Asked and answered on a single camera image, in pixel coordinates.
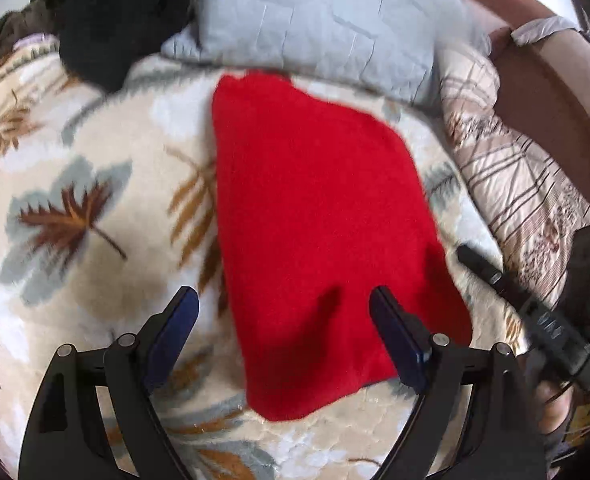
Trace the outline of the right hand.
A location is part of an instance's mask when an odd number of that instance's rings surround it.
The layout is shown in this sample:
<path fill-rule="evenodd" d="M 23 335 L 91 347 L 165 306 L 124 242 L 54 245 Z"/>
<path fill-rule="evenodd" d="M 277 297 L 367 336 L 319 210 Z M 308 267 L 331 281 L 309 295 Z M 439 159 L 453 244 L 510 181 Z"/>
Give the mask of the right hand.
<path fill-rule="evenodd" d="M 552 434 L 563 425 L 572 410 L 574 389 L 560 387 L 554 382 L 543 380 L 535 389 L 539 408 L 538 428 L 542 434 Z"/>

